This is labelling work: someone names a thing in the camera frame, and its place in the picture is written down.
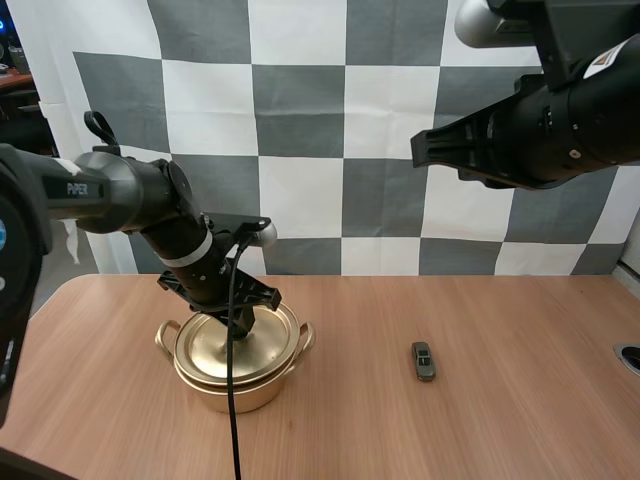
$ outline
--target pot lid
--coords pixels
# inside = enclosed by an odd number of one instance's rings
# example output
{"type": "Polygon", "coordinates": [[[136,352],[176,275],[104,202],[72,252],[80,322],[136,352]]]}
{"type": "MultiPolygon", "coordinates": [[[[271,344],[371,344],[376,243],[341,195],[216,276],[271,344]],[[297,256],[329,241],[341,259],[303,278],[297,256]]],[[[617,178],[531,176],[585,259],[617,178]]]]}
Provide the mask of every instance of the pot lid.
{"type": "MultiPolygon", "coordinates": [[[[249,334],[233,342],[233,383],[254,382],[275,372],[296,350],[300,327],[283,304],[273,311],[253,308],[255,323],[249,334]]],[[[205,385],[227,383],[227,327],[216,318],[199,313],[180,329],[175,364],[186,376],[205,385]]]]}

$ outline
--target brass pot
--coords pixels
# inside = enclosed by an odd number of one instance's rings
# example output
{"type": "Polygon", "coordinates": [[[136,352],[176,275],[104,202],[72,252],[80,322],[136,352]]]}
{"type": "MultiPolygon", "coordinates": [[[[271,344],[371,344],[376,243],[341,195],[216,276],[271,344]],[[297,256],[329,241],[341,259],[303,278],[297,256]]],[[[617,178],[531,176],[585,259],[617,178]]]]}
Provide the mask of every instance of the brass pot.
{"type": "MultiPolygon", "coordinates": [[[[255,410],[273,400],[315,343],[313,325],[299,325],[285,305],[275,312],[254,307],[254,315],[256,321],[249,335],[233,342],[237,413],[255,410]]],[[[207,406],[228,413],[226,326],[205,314],[194,315],[182,326],[169,320],[158,329],[155,342],[178,376],[207,406]],[[164,342],[167,328],[178,331],[173,352],[164,342]]]]}

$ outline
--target checkerboard backdrop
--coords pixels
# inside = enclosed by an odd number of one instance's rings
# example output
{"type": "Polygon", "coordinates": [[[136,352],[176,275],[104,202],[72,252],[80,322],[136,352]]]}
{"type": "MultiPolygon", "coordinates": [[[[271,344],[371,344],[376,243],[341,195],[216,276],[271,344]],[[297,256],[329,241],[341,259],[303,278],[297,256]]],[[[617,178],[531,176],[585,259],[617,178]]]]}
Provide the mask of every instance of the checkerboard backdrop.
{"type": "MultiPolygon", "coordinates": [[[[179,163],[203,211],[274,220],[250,273],[604,274],[640,205],[637,166],[546,192],[412,168],[415,133],[540,72],[532,48],[464,46],[461,0],[48,3],[78,118],[99,110],[126,154],[179,163]]],[[[140,272],[162,270],[130,241],[140,272]]]]}

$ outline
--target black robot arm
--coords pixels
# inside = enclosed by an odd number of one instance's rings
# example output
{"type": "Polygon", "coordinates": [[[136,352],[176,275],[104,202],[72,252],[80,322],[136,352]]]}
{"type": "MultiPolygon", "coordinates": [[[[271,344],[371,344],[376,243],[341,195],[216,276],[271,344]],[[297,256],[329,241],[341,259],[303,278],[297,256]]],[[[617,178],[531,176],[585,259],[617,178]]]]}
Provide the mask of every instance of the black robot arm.
{"type": "MultiPolygon", "coordinates": [[[[85,120],[95,118],[106,124],[97,113],[85,120]]],[[[50,218],[77,219],[78,227],[93,233],[139,232],[167,268],[160,285],[225,324],[227,253],[234,245],[276,240],[269,218],[201,213],[178,164],[139,162],[119,155],[115,140],[108,143],[75,162],[0,145],[0,426],[42,257],[52,248],[50,218]]],[[[242,271],[235,285],[232,334],[241,338],[253,326],[252,307],[276,309],[281,297],[242,271]]]]}
{"type": "Polygon", "coordinates": [[[475,47],[535,45],[544,73],[411,140],[414,166],[442,164],[490,188],[555,187],[640,160],[638,0],[467,0],[456,33],[475,47]]]}

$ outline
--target pot handle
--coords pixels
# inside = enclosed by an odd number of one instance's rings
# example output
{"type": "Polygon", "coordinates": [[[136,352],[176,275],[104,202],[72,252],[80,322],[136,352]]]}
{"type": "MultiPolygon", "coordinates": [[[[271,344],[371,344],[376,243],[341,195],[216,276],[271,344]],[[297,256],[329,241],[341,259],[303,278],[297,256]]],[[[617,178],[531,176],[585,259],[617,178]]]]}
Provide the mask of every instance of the pot handle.
{"type": "Polygon", "coordinates": [[[158,333],[156,333],[156,345],[158,345],[158,348],[162,350],[162,353],[165,354],[169,361],[173,363],[173,353],[171,353],[169,347],[167,347],[167,345],[164,343],[164,334],[167,331],[167,328],[171,328],[172,330],[178,332],[182,328],[182,325],[180,325],[175,320],[167,320],[162,325],[160,325],[158,333]]]}
{"type": "Polygon", "coordinates": [[[300,325],[300,337],[305,333],[307,334],[307,339],[304,342],[304,345],[302,345],[302,348],[294,354],[296,358],[291,362],[291,366],[287,369],[285,375],[290,375],[297,367],[300,366],[307,352],[311,350],[313,345],[316,343],[316,329],[313,327],[312,323],[306,322],[300,325]]]}

